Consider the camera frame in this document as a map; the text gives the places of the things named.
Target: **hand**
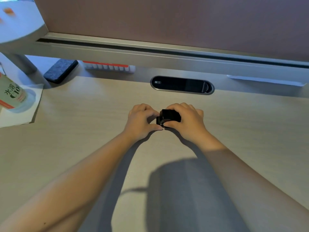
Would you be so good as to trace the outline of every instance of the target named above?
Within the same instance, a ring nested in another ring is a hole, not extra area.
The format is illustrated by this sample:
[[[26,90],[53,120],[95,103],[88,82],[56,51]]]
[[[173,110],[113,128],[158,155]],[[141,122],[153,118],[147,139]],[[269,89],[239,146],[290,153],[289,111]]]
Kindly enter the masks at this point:
[[[157,117],[160,114],[147,104],[135,105],[129,112],[128,121],[124,129],[133,142],[145,138],[149,132],[163,130],[160,125],[149,124],[147,118]]]
[[[164,126],[176,129],[184,139],[197,145],[199,141],[202,141],[205,134],[210,134],[205,128],[202,110],[195,109],[192,105],[186,103],[175,103],[166,109],[178,112],[181,116],[181,122],[168,121],[164,123]]]

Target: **black object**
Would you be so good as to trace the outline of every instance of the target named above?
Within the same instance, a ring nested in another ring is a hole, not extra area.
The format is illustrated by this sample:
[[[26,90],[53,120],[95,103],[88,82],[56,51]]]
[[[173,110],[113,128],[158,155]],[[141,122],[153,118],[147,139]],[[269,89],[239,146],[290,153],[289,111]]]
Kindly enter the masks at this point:
[[[44,74],[44,78],[49,82],[60,84],[77,65],[77,60],[59,59]]]
[[[157,125],[164,127],[164,123],[167,121],[181,121],[181,116],[175,110],[163,109],[160,111],[160,116],[157,117]]]
[[[195,93],[210,95],[214,92],[214,85],[206,80],[186,79],[168,76],[155,76],[150,81],[156,90],[171,92]]]

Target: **bottle label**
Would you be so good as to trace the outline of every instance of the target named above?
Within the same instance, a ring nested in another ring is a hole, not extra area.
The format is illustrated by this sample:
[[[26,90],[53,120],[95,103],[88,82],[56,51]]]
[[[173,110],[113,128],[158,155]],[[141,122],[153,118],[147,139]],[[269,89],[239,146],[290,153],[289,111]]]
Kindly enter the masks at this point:
[[[6,109],[17,108],[27,97],[26,91],[0,72],[0,105]]]

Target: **black oval outlet panel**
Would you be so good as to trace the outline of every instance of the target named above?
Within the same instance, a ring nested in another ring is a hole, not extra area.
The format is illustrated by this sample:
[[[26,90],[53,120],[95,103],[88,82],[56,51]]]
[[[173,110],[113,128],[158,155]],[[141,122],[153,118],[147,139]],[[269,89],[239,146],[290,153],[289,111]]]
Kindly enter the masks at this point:
[[[156,90],[210,95],[214,85],[206,80],[196,80],[169,76],[155,76],[150,81]]]

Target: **forearm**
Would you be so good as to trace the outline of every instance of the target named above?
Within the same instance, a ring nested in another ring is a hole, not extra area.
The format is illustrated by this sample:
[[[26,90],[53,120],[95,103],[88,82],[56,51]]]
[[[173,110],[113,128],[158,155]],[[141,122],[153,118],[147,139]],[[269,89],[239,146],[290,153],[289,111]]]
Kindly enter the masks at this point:
[[[209,133],[197,145],[254,231],[307,231],[309,211],[259,175]]]
[[[45,231],[64,218],[79,214],[97,199],[133,144],[125,134],[118,135],[33,196],[2,224],[0,231]]]

